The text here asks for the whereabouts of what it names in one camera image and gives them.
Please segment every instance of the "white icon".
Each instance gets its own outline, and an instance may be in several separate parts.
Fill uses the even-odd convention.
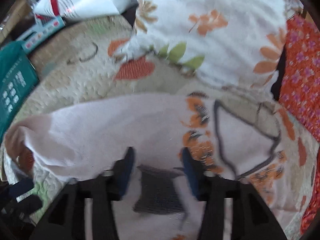
[[[19,97],[17,95],[15,95],[14,98],[13,98],[13,101],[16,104],[19,101]]]
[[[15,94],[16,94],[16,90],[13,88],[13,89],[10,91],[10,95],[13,97]]]
[[[13,109],[13,106],[12,106],[12,105],[9,105],[9,106],[8,106],[8,112],[11,113],[12,109]]]
[[[8,88],[9,88],[9,90],[11,90],[13,88],[12,82],[9,83]]]

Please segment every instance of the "green leaf print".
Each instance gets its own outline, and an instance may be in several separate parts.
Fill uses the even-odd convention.
[[[167,57],[167,56],[168,56],[168,54],[167,54],[168,48],[169,48],[169,44],[163,46],[163,47],[159,50],[158,55],[159,55],[160,57]]]
[[[199,68],[204,61],[204,55],[193,57],[191,60],[183,63],[184,66],[187,66],[192,69]]]
[[[177,63],[186,52],[187,43],[186,42],[180,42],[178,43],[172,50],[169,52],[168,60],[170,60],[173,63]]]

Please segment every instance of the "teal bag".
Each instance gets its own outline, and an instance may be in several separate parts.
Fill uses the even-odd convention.
[[[0,50],[0,143],[25,98],[39,82],[22,44],[23,41],[13,41]]]

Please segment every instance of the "green package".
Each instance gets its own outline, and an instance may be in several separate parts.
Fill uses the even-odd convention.
[[[39,82],[22,43],[13,41],[0,50],[0,142],[25,98]]]

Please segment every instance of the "red floral fabric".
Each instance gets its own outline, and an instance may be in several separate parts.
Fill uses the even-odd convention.
[[[286,66],[279,102],[320,142],[320,33],[300,16],[287,21]],[[320,208],[320,155],[313,195],[305,211],[303,234]]]

